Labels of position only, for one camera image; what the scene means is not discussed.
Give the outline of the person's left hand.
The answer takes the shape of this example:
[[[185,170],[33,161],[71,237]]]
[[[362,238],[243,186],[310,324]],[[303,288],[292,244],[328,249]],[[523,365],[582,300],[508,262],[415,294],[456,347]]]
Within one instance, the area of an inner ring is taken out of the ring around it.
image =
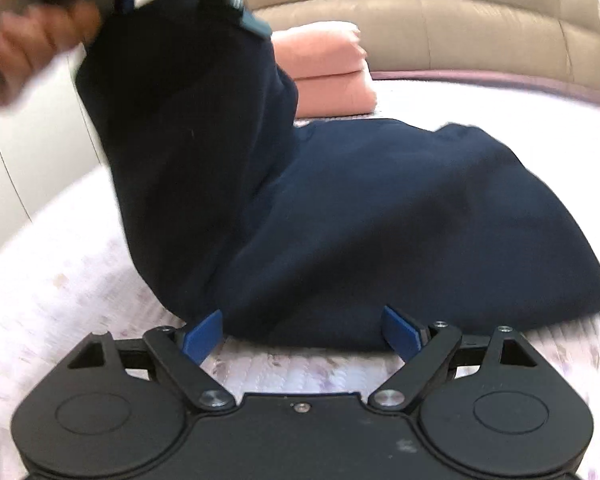
[[[7,0],[0,0],[0,7]],[[0,16],[0,106],[14,102],[23,88],[57,55],[89,44],[102,16],[98,7],[78,0],[72,6],[30,6]]]

